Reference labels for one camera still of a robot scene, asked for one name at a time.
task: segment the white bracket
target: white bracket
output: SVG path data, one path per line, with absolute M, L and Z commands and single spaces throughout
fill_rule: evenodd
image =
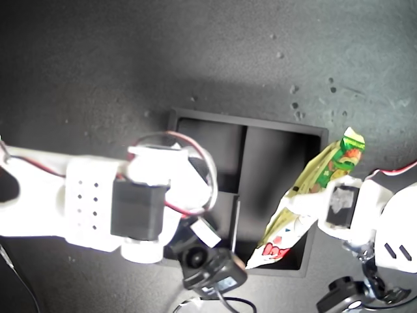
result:
M 121 245 L 123 238 L 110 234 L 118 167 L 117 161 L 93 156 L 70 160 L 65 188 L 66 241 L 107 252 Z

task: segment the green wrapper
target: green wrapper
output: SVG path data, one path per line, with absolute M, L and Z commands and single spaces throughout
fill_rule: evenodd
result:
M 347 175 L 359 163 L 365 149 L 363 137 L 348 128 L 344 137 L 331 143 L 326 149 L 309 161 L 294 186 L 285 194 L 293 197 L 296 194 L 320 192 L 333 179 Z M 247 268 L 274 263 L 284 257 L 297 241 L 315 222 L 292 213 L 281 203 L 266 227 L 263 238 L 248 262 Z

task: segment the black wire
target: black wire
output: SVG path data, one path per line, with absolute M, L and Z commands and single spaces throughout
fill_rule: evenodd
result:
M 396 305 L 392 305 L 392 306 L 369 306 L 369 305 L 362 305 L 362 308 L 364 308 L 365 310 L 368 311 L 379 311 L 379 310 L 392 310 L 395 308 L 401 308 L 402 306 L 405 305 L 409 305 L 410 303 L 414 302 L 415 300 L 417 300 L 417 295 L 415 295 L 413 298 L 411 298 L 408 301 L 405 302 L 400 302 Z
M 202 297 L 202 298 L 196 298 L 196 299 L 199 299 L 199 300 L 201 300 L 201 301 L 220 301 L 220 299 L 217 299 L 217 298 L 204 298 L 204 297 Z M 223 297 L 223 299 L 224 299 L 225 301 L 234 301 L 234 302 L 244 303 L 245 305 L 249 305 L 249 306 L 252 308 L 253 313 L 257 313 L 256 306 L 255 306 L 252 302 L 250 302 L 249 300 L 246 300 L 246 299 L 241 299 L 241 298 L 236 298 L 236 297 Z M 186 305 L 188 305 L 188 304 L 190 304 L 190 303 L 193 303 L 193 301 L 192 301 L 191 299 L 189 299 L 189 300 L 185 300 L 184 302 L 182 302 L 181 304 L 179 304 L 179 305 L 178 305 L 178 306 L 174 309 L 174 311 L 173 311 L 172 313 L 178 313 L 178 312 L 179 312 L 179 310 L 180 310 L 182 307 L 184 307 L 184 306 L 186 306 Z
M 3 248 L 3 252 L 6 254 L 6 257 L 8 258 L 8 260 L 4 256 L 2 256 L 2 257 L 5 259 L 7 265 L 12 269 L 13 273 L 19 278 L 19 281 L 25 287 L 25 289 L 27 290 L 29 295 L 31 295 L 33 303 L 35 304 L 36 313 L 40 313 L 39 303 L 38 303 L 38 300 L 37 300 L 35 294 L 33 293 L 32 289 L 25 283 L 23 278 L 19 275 L 17 270 L 14 268 L 14 265 L 13 265 L 12 261 L 10 260 L 10 257 L 7 255 L 7 252 L 4 250 L 4 248 Z
M 16 272 L 15 269 L 13 269 L 14 273 L 16 274 L 16 276 L 19 278 L 20 282 L 22 283 L 22 285 L 25 286 L 27 292 L 29 293 L 29 295 L 31 295 L 33 303 L 35 304 L 35 308 L 36 308 L 36 313 L 40 313 L 40 307 L 38 304 L 38 300 L 36 299 L 35 294 L 33 293 L 33 291 L 28 287 L 28 285 L 25 283 L 25 281 L 20 277 L 20 275 L 18 274 L 18 272 Z
M 217 297 L 219 298 L 219 301 L 222 303 L 222 305 L 224 305 L 224 307 L 226 307 L 226 309 L 228 309 L 230 312 L 232 313 L 239 313 L 238 311 L 235 310 L 235 308 L 233 308 L 227 301 L 226 299 L 224 299 L 224 296 L 222 295 L 222 293 L 220 292 L 220 290 L 217 287 L 214 287 L 214 291 L 216 292 Z

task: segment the black tray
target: black tray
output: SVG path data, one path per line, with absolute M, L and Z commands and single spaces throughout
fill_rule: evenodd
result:
M 233 234 L 237 234 L 235 252 L 245 262 L 262 238 L 281 197 L 308 161 L 328 143 L 325 128 L 192 110 L 173 110 L 169 129 L 189 135 L 213 156 L 220 195 L 207 219 L 217 227 L 223 239 L 221 246 L 231 248 Z M 304 277 L 313 233 L 314 228 L 282 260 L 249 273 Z

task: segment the plastic wrapper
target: plastic wrapper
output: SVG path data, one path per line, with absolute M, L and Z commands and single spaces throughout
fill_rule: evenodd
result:
M 341 140 L 331 143 L 309 161 L 284 197 L 320 192 L 329 181 L 349 174 L 359 163 L 364 149 L 363 137 L 349 127 Z M 263 238 L 248 261 L 247 269 L 281 260 L 316 221 L 313 217 L 292 213 L 283 203 L 280 202 L 272 215 Z

